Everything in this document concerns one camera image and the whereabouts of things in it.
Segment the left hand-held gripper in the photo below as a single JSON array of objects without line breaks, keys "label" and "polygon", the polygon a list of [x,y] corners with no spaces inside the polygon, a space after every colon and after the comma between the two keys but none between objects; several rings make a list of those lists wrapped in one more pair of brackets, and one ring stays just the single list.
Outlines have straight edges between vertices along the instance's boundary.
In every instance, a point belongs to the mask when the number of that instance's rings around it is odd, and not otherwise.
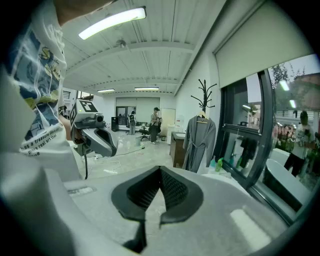
[{"label": "left hand-held gripper", "polygon": [[81,157],[96,152],[103,157],[113,157],[118,150],[118,138],[105,127],[104,116],[91,101],[77,99],[69,115],[70,136],[74,149]]}]

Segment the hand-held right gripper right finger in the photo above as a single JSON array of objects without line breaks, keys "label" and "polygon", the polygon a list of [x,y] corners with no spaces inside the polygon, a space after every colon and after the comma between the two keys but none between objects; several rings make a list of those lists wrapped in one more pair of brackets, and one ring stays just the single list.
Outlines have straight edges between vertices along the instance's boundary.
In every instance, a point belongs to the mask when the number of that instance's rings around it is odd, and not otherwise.
[{"label": "hand-held right gripper right finger", "polygon": [[259,254],[288,228],[230,178],[162,169],[160,184],[166,206],[161,256]]}]

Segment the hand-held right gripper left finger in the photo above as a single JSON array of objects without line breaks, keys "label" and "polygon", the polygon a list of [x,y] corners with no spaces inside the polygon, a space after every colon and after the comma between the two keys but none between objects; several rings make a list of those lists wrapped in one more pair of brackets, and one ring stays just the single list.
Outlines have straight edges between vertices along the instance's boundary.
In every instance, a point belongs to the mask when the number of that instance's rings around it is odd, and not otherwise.
[{"label": "hand-held right gripper left finger", "polygon": [[146,211],[159,190],[159,166],[65,182],[84,216],[108,239],[133,251],[147,247]]}]

